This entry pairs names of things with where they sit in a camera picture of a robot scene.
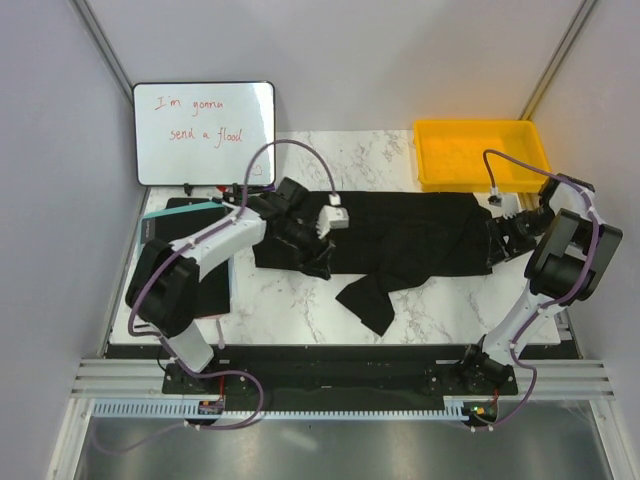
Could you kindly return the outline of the black long sleeve shirt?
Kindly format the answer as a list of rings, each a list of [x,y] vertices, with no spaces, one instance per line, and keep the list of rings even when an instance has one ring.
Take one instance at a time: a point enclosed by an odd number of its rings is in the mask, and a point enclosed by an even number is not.
[[[472,194],[344,191],[349,227],[333,230],[331,276],[356,274],[337,302],[369,330],[384,335],[395,318],[390,293],[423,285],[431,277],[489,275],[490,212]],[[311,192],[300,213],[317,217],[328,200]],[[258,268],[298,271],[294,250],[270,238],[253,248]]]

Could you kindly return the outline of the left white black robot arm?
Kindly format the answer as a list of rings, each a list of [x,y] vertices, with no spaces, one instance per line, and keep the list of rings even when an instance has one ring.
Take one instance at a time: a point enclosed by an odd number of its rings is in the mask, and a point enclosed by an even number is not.
[[[170,356],[185,367],[185,382],[198,393],[208,393],[219,382],[219,369],[211,363],[213,348],[195,323],[200,283],[211,271],[238,251],[274,238],[294,249],[296,268],[303,274],[330,278],[329,259],[334,243],[329,233],[349,226],[349,215],[335,192],[328,194],[312,220],[300,213],[310,192],[290,178],[271,192],[249,196],[219,221],[173,242],[148,241],[137,261],[125,295],[134,320],[150,325],[143,336],[154,336]]]

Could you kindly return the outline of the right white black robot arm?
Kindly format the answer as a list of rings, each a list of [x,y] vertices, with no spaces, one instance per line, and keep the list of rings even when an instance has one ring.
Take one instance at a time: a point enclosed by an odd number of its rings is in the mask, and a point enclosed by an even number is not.
[[[594,205],[592,184],[563,174],[541,187],[535,210],[488,222],[488,265],[530,255],[526,285],[506,317],[465,351],[457,366],[460,386],[477,394],[501,389],[541,325],[576,301],[588,299],[616,253],[623,232]]]

